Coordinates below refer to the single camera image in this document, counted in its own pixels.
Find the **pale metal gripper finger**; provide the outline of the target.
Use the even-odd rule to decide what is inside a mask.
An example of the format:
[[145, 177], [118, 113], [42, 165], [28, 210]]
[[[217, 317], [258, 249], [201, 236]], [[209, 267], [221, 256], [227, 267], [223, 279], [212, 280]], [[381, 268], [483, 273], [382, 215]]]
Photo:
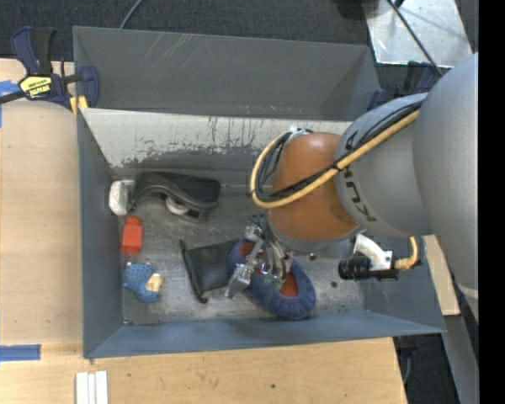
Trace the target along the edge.
[[233, 299], [234, 296], [245, 289], [245, 279], [241, 275], [232, 276], [225, 290], [225, 297]]
[[253, 269], [245, 263], [239, 263], [234, 270], [234, 279], [239, 285], [250, 285]]

